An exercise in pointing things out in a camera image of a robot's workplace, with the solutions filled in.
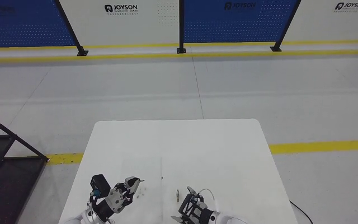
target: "gray floor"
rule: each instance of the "gray floor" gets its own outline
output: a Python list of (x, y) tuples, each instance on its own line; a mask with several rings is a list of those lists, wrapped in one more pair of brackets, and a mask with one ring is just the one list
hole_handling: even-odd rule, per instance
[[(0, 122), (46, 154), (84, 152), (99, 120), (256, 118), (269, 144), (355, 140), (357, 71), (348, 57), (3, 64)], [(314, 223), (358, 220), (358, 151), (274, 159)], [(46, 167), (19, 223), (57, 223), (77, 168)]]

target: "post base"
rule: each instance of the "post base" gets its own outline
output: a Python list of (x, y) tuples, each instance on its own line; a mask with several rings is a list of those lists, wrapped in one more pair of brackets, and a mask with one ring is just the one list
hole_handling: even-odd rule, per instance
[(276, 48), (274, 46), (270, 47), (273, 52), (281, 52), (282, 50), (280, 48)]
[(78, 52), (77, 56), (87, 56), (88, 50), (84, 50), (82, 52)]
[(177, 48), (177, 54), (185, 54), (186, 53), (186, 49), (185, 48)]

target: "floor stripe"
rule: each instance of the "floor stripe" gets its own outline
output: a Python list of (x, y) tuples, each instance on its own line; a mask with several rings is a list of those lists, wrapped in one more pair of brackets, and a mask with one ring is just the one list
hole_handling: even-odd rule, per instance
[[(271, 144), (269, 145), (269, 147), (273, 155), (312, 153), (312, 152), (352, 151), (352, 150), (358, 150), (358, 141)], [(53, 155), (47, 155), (47, 157), (51, 159), (48, 165), (79, 164), (81, 163), (83, 153), (53, 154)]]
[(269, 146), (272, 154), (350, 151), (358, 150), (358, 141), (271, 144)]
[(150, 54), (106, 54), (78, 56), (53, 56), (53, 57), (10, 57), (0, 58), (0, 63), (19, 62), (58, 62), (73, 60), (104, 60), (104, 59), (153, 59), (153, 58), (218, 58), (218, 57), (272, 57), (272, 56), (302, 56), (302, 55), (353, 55), (358, 50), (293, 50), (283, 52), (207, 52), (207, 53), (150, 53)]
[(83, 153), (52, 154), (46, 156), (50, 158), (48, 165), (79, 164), (81, 163)]
[[(274, 45), (275, 42), (240, 42), (240, 43), (186, 43), (185, 47), (191, 46), (253, 46), (253, 45)], [(282, 45), (312, 45), (312, 44), (358, 44), (358, 40), (331, 40), (331, 41), (283, 41)], [(85, 49), (99, 48), (160, 48), (178, 47), (179, 43), (156, 43), (156, 44), (114, 44), (114, 45), (84, 45)], [(37, 46), (37, 47), (11, 47), (0, 48), (6, 50), (68, 50), (76, 49), (75, 46)]]

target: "wall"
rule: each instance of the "wall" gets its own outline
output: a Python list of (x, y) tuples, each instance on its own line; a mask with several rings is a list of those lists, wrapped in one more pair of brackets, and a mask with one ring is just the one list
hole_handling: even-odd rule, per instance
[[(178, 0), (60, 1), (82, 45), (178, 42)], [(335, 10), (339, 2), (302, 0), (284, 41), (358, 40), (358, 7)], [(136, 5), (138, 11), (114, 15), (107, 4)]]

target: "white table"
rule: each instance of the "white table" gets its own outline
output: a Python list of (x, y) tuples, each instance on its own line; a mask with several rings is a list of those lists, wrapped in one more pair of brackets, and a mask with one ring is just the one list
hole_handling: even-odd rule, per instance
[[(213, 191), (219, 209), (255, 224), (297, 224), (260, 124), (254, 119), (98, 122), (61, 221), (86, 209), (93, 175), (113, 187), (144, 179), (116, 224), (176, 223), (170, 216), (188, 193)], [(180, 202), (176, 201), (176, 190)], [(209, 208), (211, 195), (203, 192)]]

